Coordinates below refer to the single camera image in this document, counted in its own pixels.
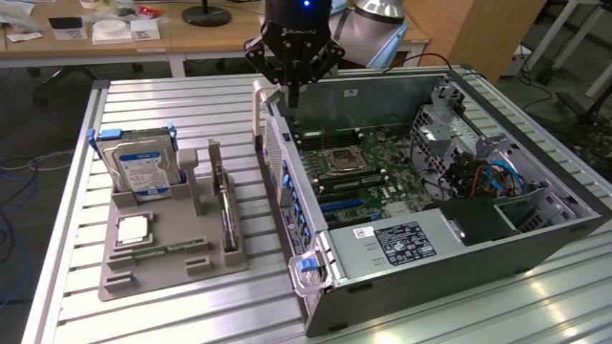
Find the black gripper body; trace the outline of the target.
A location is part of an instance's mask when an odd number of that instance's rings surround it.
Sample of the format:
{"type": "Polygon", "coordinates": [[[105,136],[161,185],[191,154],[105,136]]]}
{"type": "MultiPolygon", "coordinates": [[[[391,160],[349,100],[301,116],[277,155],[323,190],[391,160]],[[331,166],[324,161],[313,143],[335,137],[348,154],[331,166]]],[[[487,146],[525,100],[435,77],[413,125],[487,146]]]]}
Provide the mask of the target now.
{"type": "Polygon", "coordinates": [[[329,13],[331,1],[265,1],[261,36],[283,68],[311,62],[328,44],[329,13]]]}

